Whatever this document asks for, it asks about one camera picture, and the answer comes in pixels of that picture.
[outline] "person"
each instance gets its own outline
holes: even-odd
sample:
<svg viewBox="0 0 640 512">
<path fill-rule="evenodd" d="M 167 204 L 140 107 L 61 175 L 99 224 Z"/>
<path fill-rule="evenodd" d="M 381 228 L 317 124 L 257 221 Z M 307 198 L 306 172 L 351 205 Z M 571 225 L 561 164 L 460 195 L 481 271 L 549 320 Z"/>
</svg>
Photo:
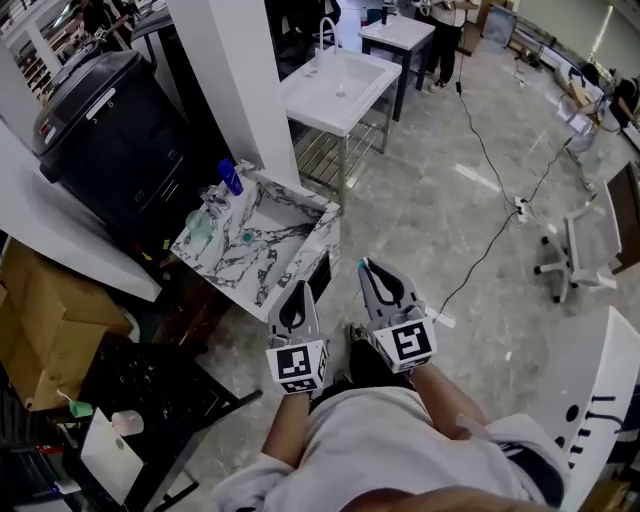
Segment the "person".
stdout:
<svg viewBox="0 0 640 512">
<path fill-rule="evenodd" d="M 131 49 L 129 14 L 119 0 L 80 0 L 84 29 L 92 35 L 102 29 L 107 32 L 105 50 L 122 51 Z"/>
<path fill-rule="evenodd" d="M 257 461 L 212 491 L 213 511 L 560 506 L 568 461 L 530 417 L 489 423 L 432 363 L 410 378 L 393 374 L 363 326 L 352 325 L 349 338 L 351 381 L 337 381 L 314 401 L 286 395 Z"/>
<path fill-rule="evenodd" d="M 427 74 L 431 76 L 440 62 L 440 77 L 429 86 L 429 91 L 433 93 L 443 90 L 451 80 L 456 64 L 456 49 L 467 19 L 467 11 L 478 9 L 480 6 L 480 0 L 436 2 L 431 7 L 428 18 L 425 18 L 419 9 L 416 10 L 416 19 L 436 27 L 427 61 Z"/>
<path fill-rule="evenodd" d="M 622 80 L 615 88 L 611 105 L 606 109 L 593 143 L 582 160 L 582 181 L 588 189 L 593 189 L 595 180 L 609 178 L 603 170 L 603 163 L 611 154 L 620 129 L 627 128 L 629 124 L 638 127 L 634 111 L 639 98 L 640 76 L 633 80 Z"/>
</svg>

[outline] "fiducial marker cube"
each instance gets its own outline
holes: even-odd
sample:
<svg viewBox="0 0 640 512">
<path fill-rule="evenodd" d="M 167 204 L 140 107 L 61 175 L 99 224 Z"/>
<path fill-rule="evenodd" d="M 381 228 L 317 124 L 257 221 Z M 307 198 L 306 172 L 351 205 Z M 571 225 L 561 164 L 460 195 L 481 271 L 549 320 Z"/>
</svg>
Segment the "fiducial marker cube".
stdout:
<svg viewBox="0 0 640 512">
<path fill-rule="evenodd" d="M 322 389 L 328 359 L 324 340 L 267 350 L 271 376 L 287 394 Z"/>
<path fill-rule="evenodd" d="M 430 317 L 410 320 L 371 334 L 371 344 L 393 373 L 406 372 L 425 364 L 437 352 Z"/>
</svg>

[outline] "white chair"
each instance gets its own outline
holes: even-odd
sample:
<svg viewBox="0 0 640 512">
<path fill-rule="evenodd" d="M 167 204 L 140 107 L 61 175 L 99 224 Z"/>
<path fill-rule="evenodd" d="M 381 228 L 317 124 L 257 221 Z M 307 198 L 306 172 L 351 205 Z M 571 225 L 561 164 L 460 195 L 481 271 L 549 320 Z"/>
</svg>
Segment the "white chair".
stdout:
<svg viewBox="0 0 640 512">
<path fill-rule="evenodd" d="M 529 415 L 569 459 L 560 510 L 576 512 L 618 438 L 640 366 L 640 335 L 613 307 L 566 318 L 552 330 L 549 359 Z"/>
<path fill-rule="evenodd" d="M 554 246 L 559 261 L 534 269 L 536 274 L 562 273 L 560 294 L 554 295 L 553 301 L 564 302 L 569 285 L 617 288 L 609 262 L 622 251 L 622 243 L 613 201 L 604 181 L 597 187 L 595 199 L 568 214 L 564 225 L 564 240 L 551 233 L 542 238 L 544 245 Z"/>
</svg>

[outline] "blue bottle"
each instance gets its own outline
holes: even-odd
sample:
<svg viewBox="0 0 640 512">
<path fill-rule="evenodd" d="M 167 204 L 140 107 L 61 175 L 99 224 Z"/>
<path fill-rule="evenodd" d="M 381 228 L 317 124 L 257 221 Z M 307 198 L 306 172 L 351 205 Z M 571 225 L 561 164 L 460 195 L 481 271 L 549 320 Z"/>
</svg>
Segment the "blue bottle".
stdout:
<svg viewBox="0 0 640 512">
<path fill-rule="evenodd" d="M 228 158 L 224 160 L 220 160 L 218 163 L 218 172 L 220 173 L 220 177 L 227 184 L 229 190 L 234 196 L 239 196 L 242 194 L 243 188 L 242 183 L 240 182 L 240 177 L 238 173 L 233 168 L 233 163 Z"/>
</svg>

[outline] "marble sink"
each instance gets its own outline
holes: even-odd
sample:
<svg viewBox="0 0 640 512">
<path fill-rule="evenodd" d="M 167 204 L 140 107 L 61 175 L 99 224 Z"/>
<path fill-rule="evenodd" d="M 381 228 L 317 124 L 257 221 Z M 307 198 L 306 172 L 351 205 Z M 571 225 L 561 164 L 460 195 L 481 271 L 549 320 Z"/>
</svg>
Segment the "marble sink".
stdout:
<svg viewBox="0 0 640 512">
<path fill-rule="evenodd" d="M 180 234 L 171 250 L 231 300 L 262 321 L 290 281 L 309 279 L 325 254 L 339 257 L 338 205 L 300 186 L 284 185 L 241 162 L 244 187 L 214 221 L 211 236 Z M 226 186 L 221 185 L 226 193 Z M 201 211 L 206 212 L 203 204 Z"/>
</svg>

